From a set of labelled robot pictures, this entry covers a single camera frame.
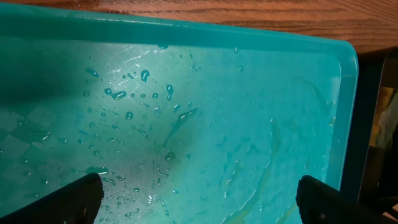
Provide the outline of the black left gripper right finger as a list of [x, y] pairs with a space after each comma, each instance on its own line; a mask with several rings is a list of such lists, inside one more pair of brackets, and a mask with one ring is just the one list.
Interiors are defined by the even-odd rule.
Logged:
[[298, 182], [296, 204], [303, 224], [397, 224], [397, 219], [344, 199], [338, 190], [310, 175]]

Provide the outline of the green yellow sponge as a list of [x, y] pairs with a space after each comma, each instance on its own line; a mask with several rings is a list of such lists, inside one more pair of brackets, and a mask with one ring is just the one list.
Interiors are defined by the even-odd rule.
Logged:
[[369, 140], [369, 145], [372, 147], [376, 147], [376, 140], [380, 132], [380, 119], [382, 117], [382, 113], [387, 110], [389, 103], [393, 99], [396, 93], [396, 89], [389, 87], [381, 87], [376, 102], [376, 109], [373, 118], [373, 125], [371, 129], [371, 137]]

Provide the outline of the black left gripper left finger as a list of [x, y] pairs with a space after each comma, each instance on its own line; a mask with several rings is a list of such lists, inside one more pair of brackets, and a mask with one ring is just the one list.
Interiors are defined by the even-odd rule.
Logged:
[[1, 217], [1, 223], [93, 224], [103, 197], [101, 177], [93, 172]]

